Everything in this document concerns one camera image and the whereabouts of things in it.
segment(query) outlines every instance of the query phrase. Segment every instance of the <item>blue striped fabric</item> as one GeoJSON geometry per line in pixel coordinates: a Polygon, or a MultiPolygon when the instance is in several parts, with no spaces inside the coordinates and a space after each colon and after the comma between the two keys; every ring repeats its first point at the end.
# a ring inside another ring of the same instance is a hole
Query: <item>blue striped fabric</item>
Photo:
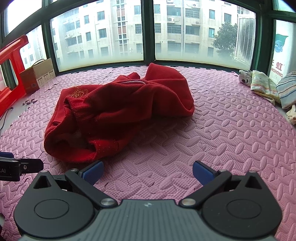
{"type": "Polygon", "coordinates": [[[296,71],[282,78],[276,86],[276,89],[279,93],[283,109],[287,109],[293,104],[296,104],[296,71]]]}

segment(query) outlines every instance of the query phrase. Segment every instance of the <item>metal pivot bolt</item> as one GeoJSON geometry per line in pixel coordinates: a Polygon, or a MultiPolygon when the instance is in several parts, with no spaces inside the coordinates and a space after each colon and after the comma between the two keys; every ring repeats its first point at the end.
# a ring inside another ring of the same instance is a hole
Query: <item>metal pivot bolt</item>
{"type": "Polygon", "coordinates": [[[103,206],[112,206],[113,204],[115,204],[115,200],[112,198],[104,198],[101,200],[101,204],[103,206]]]}
{"type": "Polygon", "coordinates": [[[193,206],[194,204],[196,203],[196,201],[194,200],[194,199],[192,199],[192,198],[184,198],[183,200],[182,200],[182,204],[184,205],[184,206],[193,206]]]}

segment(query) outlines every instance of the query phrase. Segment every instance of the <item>pink foam mat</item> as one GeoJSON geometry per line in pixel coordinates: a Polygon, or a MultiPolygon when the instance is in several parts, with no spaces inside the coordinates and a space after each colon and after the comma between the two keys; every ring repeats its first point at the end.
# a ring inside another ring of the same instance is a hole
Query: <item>pink foam mat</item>
{"type": "MultiPolygon", "coordinates": [[[[296,240],[296,138],[271,103],[238,82],[234,73],[176,67],[189,84],[195,112],[190,118],[156,118],[118,155],[105,158],[105,172],[95,186],[121,199],[175,199],[201,187],[192,175],[195,160],[213,169],[242,175],[259,172],[283,210],[276,238],[296,240]]],[[[35,104],[13,123],[0,139],[0,150],[16,157],[40,157],[51,174],[73,165],[61,163],[44,151],[44,131],[63,88],[103,84],[118,75],[147,67],[119,67],[56,77],[30,98],[35,104]]],[[[7,241],[20,235],[13,211],[36,174],[21,181],[0,181],[0,212],[5,215],[2,235],[7,241]]]]}

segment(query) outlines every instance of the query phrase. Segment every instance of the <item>red plastic frame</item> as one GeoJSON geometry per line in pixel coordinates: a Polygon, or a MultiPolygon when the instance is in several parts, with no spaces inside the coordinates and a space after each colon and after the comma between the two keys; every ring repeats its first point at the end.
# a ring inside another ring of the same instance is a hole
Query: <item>red plastic frame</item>
{"type": "Polygon", "coordinates": [[[25,88],[20,78],[20,73],[25,70],[20,56],[20,48],[24,47],[28,43],[28,37],[26,35],[22,35],[0,50],[0,64],[2,64],[5,60],[10,59],[18,80],[18,86],[14,90],[10,90],[6,87],[4,90],[0,91],[0,116],[2,116],[16,100],[26,95],[25,88]]]}

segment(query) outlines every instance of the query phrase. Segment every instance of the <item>brown box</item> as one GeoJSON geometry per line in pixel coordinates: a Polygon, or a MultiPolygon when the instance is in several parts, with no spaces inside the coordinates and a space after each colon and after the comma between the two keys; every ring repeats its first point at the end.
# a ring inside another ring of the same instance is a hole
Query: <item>brown box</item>
{"type": "Polygon", "coordinates": [[[27,94],[39,90],[51,79],[55,78],[51,58],[36,64],[20,73],[27,94]]]}

